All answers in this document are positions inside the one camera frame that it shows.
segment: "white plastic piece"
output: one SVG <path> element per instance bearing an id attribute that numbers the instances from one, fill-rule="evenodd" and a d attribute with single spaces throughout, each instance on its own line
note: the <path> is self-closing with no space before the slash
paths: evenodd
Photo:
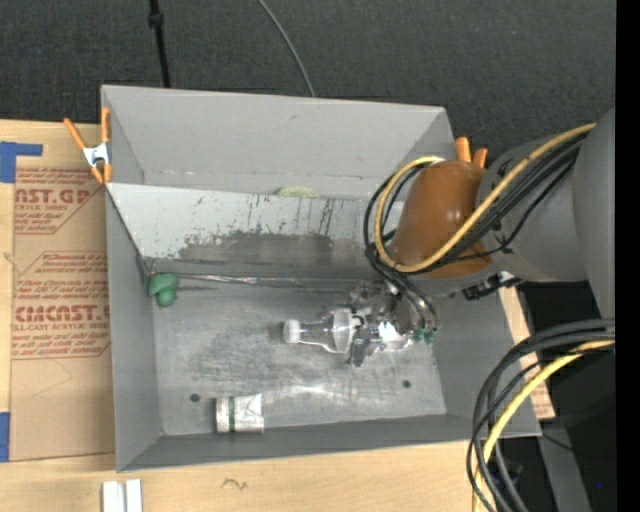
<path id="1" fill-rule="evenodd" d="M 389 289 L 389 292 L 391 292 L 391 295 L 398 295 L 400 290 L 398 290 L 398 287 L 395 284 L 393 284 L 391 281 L 386 280 L 384 283 L 387 285 L 387 288 Z"/>
<path id="2" fill-rule="evenodd" d="M 217 398 L 216 431 L 219 434 L 264 432 L 262 393 Z"/>
<path id="3" fill-rule="evenodd" d="M 102 482 L 102 512 L 142 512 L 142 481 Z"/>
<path id="4" fill-rule="evenodd" d="M 378 334 L 382 338 L 382 343 L 378 346 L 378 352 L 395 352 L 413 345 L 411 335 L 399 334 L 390 322 L 380 322 L 378 324 Z"/>
<path id="5" fill-rule="evenodd" d="M 300 333 L 300 322 L 298 320 L 285 321 L 282 336 L 286 343 L 300 343 Z"/>

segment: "gray carpet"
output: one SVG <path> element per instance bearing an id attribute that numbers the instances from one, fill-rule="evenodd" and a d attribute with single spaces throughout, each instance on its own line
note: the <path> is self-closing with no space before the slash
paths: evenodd
<path id="1" fill-rule="evenodd" d="M 305 95 L 255 0 L 164 0 L 174 86 Z M 319 96 L 446 106 L 495 157 L 615 101 L 614 0 L 270 0 Z M 0 2 L 0 117 L 95 121 L 101 83 L 160 86 L 145 0 Z"/>

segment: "orange clip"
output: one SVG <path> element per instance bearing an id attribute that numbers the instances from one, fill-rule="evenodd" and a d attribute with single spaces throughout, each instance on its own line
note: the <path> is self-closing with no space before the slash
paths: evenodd
<path id="1" fill-rule="evenodd" d="M 484 167 L 487 164 L 487 153 L 489 150 L 487 148 L 476 149 L 473 154 L 473 163 L 478 167 Z"/>
<path id="2" fill-rule="evenodd" d="M 458 137 L 456 139 L 456 153 L 458 154 L 458 160 L 463 162 L 474 163 L 478 167 L 484 167 L 487 163 L 487 148 L 480 148 L 473 153 L 473 160 L 471 159 L 471 144 L 467 137 Z"/>
<path id="3" fill-rule="evenodd" d="M 82 138 L 82 135 L 80 135 L 80 132 L 76 128 L 75 124 L 73 124 L 73 121 L 71 121 L 71 119 L 65 117 L 62 121 L 62 123 L 69 130 L 71 138 L 76 143 L 76 146 L 78 146 L 78 148 L 81 149 L 84 153 L 87 162 L 91 166 L 91 174 L 101 185 L 104 184 L 105 181 L 110 182 L 113 175 L 113 169 L 111 164 L 109 163 L 109 149 L 107 147 L 107 144 L 111 142 L 110 121 L 111 110 L 109 109 L 109 107 L 103 107 L 100 115 L 100 132 L 102 143 L 95 148 L 87 147 L 84 139 Z M 104 177 L 100 174 L 95 164 L 95 161 L 100 159 L 104 161 Z"/>
<path id="4" fill-rule="evenodd" d="M 111 142 L 111 110 L 109 109 L 109 107 L 102 107 L 102 112 L 100 115 L 100 125 L 102 131 L 102 143 L 106 144 L 107 142 Z M 111 164 L 105 160 L 104 181 L 110 183 L 112 176 L 113 167 L 111 167 Z"/>
<path id="5" fill-rule="evenodd" d="M 471 162 L 471 147 L 469 145 L 469 139 L 466 137 L 458 137 L 456 139 L 456 152 L 458 153 L 458 160 Z"/>

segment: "black cable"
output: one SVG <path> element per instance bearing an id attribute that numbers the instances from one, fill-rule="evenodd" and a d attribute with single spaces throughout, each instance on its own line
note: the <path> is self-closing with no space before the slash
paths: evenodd
<path id="1" fill-rule="evenodd" d="M 520 372 L 518 372 L 516 374 L 515 377 L 513 377 L 513 379 L 511 379 L 511 381 L 505 386 L 505 388 L 503 389 L 503 391 L 500 393 L 500 396 L 494 400 L 494 403 L 491 405 L 491 407 L 489 407 L 488 411 L 486 412 L 486 414 L 482 417 L 482 419 L 475 425 L 473 433 L 471 434 L 471 441 L 469 442 L 469 447 L 467 448 L 467 463 L 466 463 L 466 467 L 467 467 L 467 476 L 469 477 L 469 481 L 471 482 L 471 486 L 473 487 L 473 491 L 475 492 L 475 494 L 478 496 L 478 498 L 480 499 L 480 501 L 482 501 L 483 505 L 488 509 L 488 510 L 492 510 L 491 504 L 489 503 L 489 500 L 487 500 L 486 496 L 484 495 L 484 493 L 480 490 L 480 488 L 478 487 L 478 485 L 476 484 L 475 478 L 473 477 L 473 469 L 471 467 L 471 462 L 472 462 L 472 454 L 473 454 L 473 440 L 478 437 L 480 435 L 480 431 L 482 430 L 483 426 L 485 423 L 487 423 L 488 419 L 489 419 L 489 415 L 493 412 L 495 413 L 495 411 L 497 411 L 498 407 L 500 406 L 500 403 L 508 396 L 508 394 L 513 390 L 513 388 L 515 388 L 515 386 L 518 384 L 518 382 L 520 382 L 520 380 L 529 372 L 531 371 L 533 368 L 535 368 L 536 366 L 538 366 L 540 363 L 539 362 L 535 362 L 529 366 L 527 366 L 526 368 L 524 368 L 523 370 L 521 370 Z"/>
<path id="2" fill-rule="evenodd" d="M 422 306 L 418 299 L 420 299 L 431 312 L 434 320 L 434 329 L 438 329 L 440 327 L 440 319 L 438 316 L 438 312 L 436 311 L 433 303 L 424 295 L 422 295 L 412 283 L 410 283 L 406 278 L 402 275 L 393 272 L 391 269 L 382 265 L 380 260 L 377 258 L 377 253 L 372 245 L 370 245 L 367 250 L 365 250 L 365 256 L 367 260 L 371 264 L 371 266 L 378 272 L 382 277 L 384 277 L 387 281 L 393 284 L 399 291 L 400 295 L 407 298 L 407 300 L 411 303 L 416 313 L 420 317 L 421 327 L 425 329 L 427 327 L 427 317 L 424 314 L 424 306 Z"/>
<path id="3" fill-rule="evenodd" d="M 558 151 L 564 150 L 567 147 L 574 145 L 575 143 L 576 143 L 576 139 L 572 139 L 571 141 L 560 146 L 558 148 Z M 522 200 L 523 197 L 525 197 L 531 192 L 532 189 L 537 187 L 541 181 L 543 181 L 553 172 L 556 172 L 562 166 L 565 166 L 567 164 L 570 164 L 570 165 L 565 170 L 567 171 L 571 170 L 572 165 L 575 162 L 575 159 L 577 158 L 578 151 L 579 151 L 579 148 L 572 148 L 570 149 L 569 152 L 561 155 L 560 157 L 558 157 L 557 152 L 553 152 L 551 154 L 545 155 L 544 158 L 537 161 L 537 165 L 532 169 L 532 171 L 530 171 L 530 174 L 535 178 L 535 181 L 533 183 L 528 181 L 521 181 L 518 185 L 516 185 L 514 189 L 512 189 L 507 194 L 507 196 L 505 196 L 500 201 L 499 204 L 496 204 L 493 207 L 493 209 L 488 214 L 486 214 L 486 216 L 476 226 L 474 226 L 473 230 L 467 233 L 467 235 L 463 238 L 463 240 L 461 240 L 458 244 L 456 244 L 456 246 L 453 247 L 447 255 L 443 256 L 438 262 L 435 262 L 433 265 L 430 265 L 426 269 L 419 270 L 416 272 L 410 272 L 408 274 L 420 274 L 423 272 L 435 270 L 436 268 L 440 268 L 445 265 L 457 263 L 459 261 L 467 261 L 471 259 L 482 258 L 485 256 L 489 256 L 495 252 L 498 252 L 498 250 L 504 249 L 506 245 L 504 247 L 500 247 L 499 249 L 494 249 L 492 251 L 472 254 L 468 256 L 459 256 L 460 254 L 463 254 L 464 252 L 469 250 L 479 240 L 481 240 L 484 237 L 484 235 L 486 235 L 486 233 L 493 228 L 495 224 L 497 224 L 505 215 L 507 215 L 515 207 L 515 205 L 520 200 Z M 549 165 L 554 158 L 557 158 L 556 162 L 553 162 L 551 163 L 551 165 Z M 551 188 L 545 189 L 545 196 L 551 191 Z M 533 208 L 528 209 L 526 217 L 528 217 L 532 211 L 533 211 Z M 519 227 L 517 228 L 517 231 L 514 231 L 515 234 L 517 234 L 517 232 L 520 231 L 520 229 L 522 228 L 522 224 L 523 222 L 520 223 Z M 513 238 L 515 238 L 514 235 L 510 237 L 509 243 L 513 241 Z"/>
<path id="4" fill-rule="evenodd" d="M 411 171 L 409 171 L 407 174 L 405 174 L 402 177 L 402 180 L 400 181 L 400 183 L 398 183 L 396 185 L 396 189 L 393 192 L 393 195 L 391 196 L 391 198 L 389 199 L 389 201 L 387 201 L 387 211 L 385 212 L 384 215 L 384 220 L 382 221 L 382 230 L 384 231 L 384 227 L 387 224 L 387 220 L 389 220 L 389 215 L 391 215 L 391 207 L 393 206 L 393 204 L 396 202 L 396 199 L 398 199 L 398 195 L 400 195 L 400 192 L 402 191 L 402 188 L 407 184 L 407 182 L 413 178 L 417 173 L 419 173 L 420 171 L 424 170 L 425 166 L 424 165 L 420 165 L 418 167 L 416 167 L 415 169 L 412 169 Z"/>
<path id="5" fill-rule="evenodd" d="M 164 14 L 160 11 L 158 0 L 149 0 L 151 13 L 149 14 L 149 27 L 156 33 L 156 46 L 158 47 L 158 57 L 160 59 L 160 69 L 162 71 L 162 85 L 167 89 L 171 88 L 171 78 L 169 77 L 169 63 L 167 62 L 167 51 L 164 46 L 164 34 L 162 24 Z"/>
<path id="6" fill-rule="evenodd" d="M 384 180 L 384 182 L 382 182 L 382 185 L 380 185 L 378 189 L 371 196 L 371 199 L 367 204 L 367 208 L 364 211 L 364 220 L 362 222 L 362 238 L 364 239 L 365 247 L 369 247 L 370 245 L 369 219 L 371 217 L 371 211 L 373 210 L 373 205 L 376 203 L 376 200 L 378 199 L 378 197 L 380 197 L 380 194 L 382 194 L 382 191 L 384 190 L 384 188 L 389 184 L 389 182 L 391 181 L 391 178 L 393 178 L 393 175 L 389 176 L 386 180 Z"/>
<path id="7" fill-rule="evenodd" d="M 393 238 L 393 235 L 395 235 L 395 234 L 396 234 L 396 230 L 392 229 L 388 233 L 385 233 L 384 235 L 382 235 L 382 241 L 383 242 L 388 242 L 389 240 L 391 240 Z"/>
<path id="8" fill-rule="evenodd" d="M 298 52 L 296 51 L 295 47 L 293 46 L 293 43 L 289 39 L 289 36 L 287 36 L 287 33 L 284 31 L 284 28 L 282 27 L 282 25 L 278 21 L 278 18 L 276 18 L 275 14 L 273 14 L 271 9 L 269 9 L 269 7 L 267 6 L 266 2 L 264 0 L 256 0 L 256 1 L 258 2 L 258 4 L 260 4 L 260 7 L 262 7 L 264 12 L 267 13 L 269 18 L 273 22 L 273 24 L 278 29 L 278 32 L 280 32 L 280 35 L 282 36 L 282 39 L 284 39 L 284 42 L 287 44 L 287 47 L 289 48 L 289 51 L 291 52 L 291 55 L 293 55 L 293 58 L 295 59 L 296 64 L 298 65 L 298 69 L 300 69 L 300 73 L 302 73 L 302 77 L 304 78 L 304 81 L 307 84 L 307 89 L 309 89 L 309 95 L 312 98 L 315 98 L 316 97 L 316 91 L 313 89 L 313 86 L 311 85 L 311 80 L 309 80 L 309 75 L 307 75 L 307 71 L 304 69 L 304 66 L 302 65 L 302 60 L 300 60 Z"/>
<path id="9" fill-rule="evenodd" d="M 615 320 L 587 320 L 583 322 L 574 322 L 572 324 L 565 324 L 563 326 L 541 331 L 540 333 L 531 336 L 522 343 L 514 346 L 502 358 L 496 368 L 494 368 L 494 370 L 485 380 L 482 388 L 480 389 L 473 413 L 473 424 L 475 427 L 474 432 L 475 430 L 479 431 L 477 427 L 479 426 L 479 422 L 482 421 L 480 420 L 480 416 L 485 396 L 488 398 L 495 396 L 495 390 L 498 385 L 500 375 L 508 366 L 518 361 L 522 356 L 531 352 L 541 351 L 553 347 L 567 346 L 584 341 L 615 338 L 615 333 L 603 332 L 601 330 L 611 327 L 615 327 Z M 492 416 L 492 414 L 495 414 L 495 410 L 493 410 L 493 408 L 491 408 L 484 417 L 486 417 L 487 420 L 495 421 L 495 416 Z M 472 443 L 476 449 L 476 452 L 481 454 L 482 444 L 477 435 L 472 438 Z M 491 492 L 496 495 L 496 499 L 499 500 L 500 498 L 502 498 L 497 487 L 491 480 L 487 461 L 485 461 L 482 457 L 478 459 L 478 469 L 482 473 L 485 480 L 487 480 L 487 486 L 490 488 Z"/>
<path id="10" fill-rule="evenodd" d="M 469 234 L 466 238 L 469 238 L 467 243 L 459 244 L 460 249 L 456 252 L 461 254 L 464 250 L 471 247 L 475 242 L 480 240 L 490 229 L 492 229 L 500 220 L 502 220 L 513 208 L 529 195 L 540 183 L 542 183 L 547 177 L 552 175 L 558 169 L 565 165 L 572 166 L 577 158 L 579 147 L 569 148 L 568 151 L 558 151 L 558 153 L 552 153 L 538 162 L 538 165 L 532 169 L 527 176 L 525 176 L 519 183 L 503 197 L 498 203 L 496 203 L 488 214 L 476 225 L 472 231 L 475 236 L 470 237 Z"/>
<path id="11" fill-rule="evenodd" d="M 440 268 L 440 267 L 445 266 L 445 265 L 450 265 L 452 263 L 457 263 L 459 261 L 467 261 L 467 260 L 472 260 L 472 259 L 476 259 L 476 258 L 482 258 L 482 257 L 485 257 L 485 256 L 490 256 L 492 254 L 495 254 L 496 252 L 504 250 L 506 247 L 508 247 L 511 244 L 511 242 L 513 242 L 513 240 L 516 238 L 516 236 L 518 236 L 518 233 L 520 233 L 520 231 L 524 227 L 527 219 L 533 213 L 533 211 L 536 209 L 536 207 L 549 195 L 549 193 L 553 190 L 553 188 L 572 170 L 572 168 L 573 167 L 569 166 L 569 167 L 566 167 L 565 169 L 563 169 L 561 171 L 561 173 L 558 176 L 556 176 L 547 185 L 547 187 L 545 187 L 545 189 L 540 193 L 540 195 L 536 198 L 536 200 L 529 205 L 529 207 L 524 212 L 524 214 L 522 215 L 522 217 L 518 221 L 518 224 L 516 225 L 516 227 L 511 232 L 511 234 L 507 238 L 505 238 L 498 247 L 496 247 L 495 249 L 491 249 L 490 251 L 485 251 L 485 252 L 477 253 L 477 254 L 470 254 L 468 256 L 458 256 L 458 257 L 455 257 L 455 258 L 452 258 L 452 259 L 447 259 L 444 262 L 435 263 L 433 265 L 433 267 L 431 267 L 431 270 L 435 270 L 436 268 Z"/>
<path id="12" fill-rule="evenodd" d="M 599 337 L 603 337 L 603 338 L 610 338 L 613 337 L 615 338 L 615 335 L 612 333 L 603 333 L 603 332 L 598 332 L 598 333 L 593 333 L 593 332 L 582 332 L 580 333 L 580 336 L 582 339 L 577 340 L 574 338 L 569 339 L 567 336 L 571 336 L 571 335 L 564 335 L 564 336 L 558 336 L 556 338 L 552 338 L 551 340 L 541 340 L 542 343 L 549 345 L 550 342 L 555 345 L 555 346 L 566 346 L 567 343 L 569 344 L 573 344 L 573 343 L 579 343 L 579 342 L 584 342 L 584 341 L 590 341 L 593 339 L 598 339 Z M 575 352 L 576 354 L 578 353 L 588 353 L 589 351 L 580 351 L 580 352 Z M 478 454 L 482 454 L 482 444 L 480 442 L 480 431 L 482 430 L 484 424 L 488 424 L 489 429 L 492 428 L 493 424 L 495 423 L 495 414 L 497 412 L 497 409 L 500 405 L 500 403 L 506 398 L 506 396 L 508 395 L 508 393 L 513 389 L 513 387 L 515 386 L 515 384 L 522 378 L 524 377 L 524 375 L 526 375 L 527 372 L 529 372 L 533 367 L 540 365 L 541 362 L 536 362 L 530 366 L 528 366 L 527 368 L 525 368 L 524 370 L 521 370 L 512 380 L 509 384 L 507 384 L 507 386 L 503 389 L 503 391 L 500 393 L 500 395 L 498 396 L 497 399 L 494 399 L 493 397 L 495 396 L 495 387 L 493 387 L 492 389 L 490 389 L 489 391 L 489 395 L 487 397 L 487 412 L 485 413 L 485 415 L 482 417 L 482 419 L 480 419 L 479 421 L 476 421 L 477 417 L 478 417 L 478 410 L 477 410 L 477 406 L 478 404 L 480 404 L 482 402 L 481 397 L 478 397 L 478 400 L 476 402 L 476 410 L 474 411 L 474 430 L 473 430 L 473 434 L 471 437 L 471 442 L 469 444 L 469 449 L 467 450 L 467 474 L 469 476 L 469 479 L 472 483 L 472 487 L 474 488 L 474 492 L 476 492 L 478 498 L 482 501 L 482 503 L 485 505 L 485 507 L 487 507 L 488 510 L 492 510 L 490 503 L 488 502 L 488 500 L 486 499 L 486 497 L 482 494 L 482 492 L 480 491 L 480 489 L 477 487 L 477 485 L 475 485 L 475 480 L 473 479 L 473 472 L 471 469 L 471 454 L 472 454 L 472 447 L 475 448 L 476 453 Z M 496 464 L 498 465 L 498 469 L 500 470 L 500 474 L 502 476 L 502 479 L 505 483 L 505 487 L 507 488 L 507 490 L 509 491 L 512 500 L 514 500 L 514 502 L 516 503 L 516 506 L 518 506 L 518 509 L 523 511 L 523 512 L 527 512 L 527 507 L 526 505 L 522 502 L 522 499 L 520 498 L 517 490 L 515 489 L 515 486 L 513 485 L 513 483 L 511 482 L 510 479 L 510 475 L 509 472 L 506 468 L 506 464 L 504 463 L 504 459 L 502 458 L 502 454 L 500 453 L 500 456 L 498 456 L 498 444 L 496 444 L 495 446 L 495 452 L 494 452 L 494 460 L 496 462 Z M 478 458 L 478 469 L 481 472 L 483 478 L 485 479 L 485 481 L 487 482 L 487 486 L 489 487 L 489 489 L 491 490 L 494 498 L 496 499 L 496 501 L 500 504 L 500 506 L 505 510 L 505 511 L 510 511 L 511 508 L 510 506 L 506 503 L 506 500 L 504 499 L 504 496 L 502 496 L 501 492 L 499 491 L 499 489 L 497 488 L 497 486 L 495 485 L 495 483 L 493 482 L 492 479 L 492 475 L 490 473 L 490 469 L 488 467 L 487 464 L 488 461 L 485 461 L 482 456 L 480 455 Z"/>

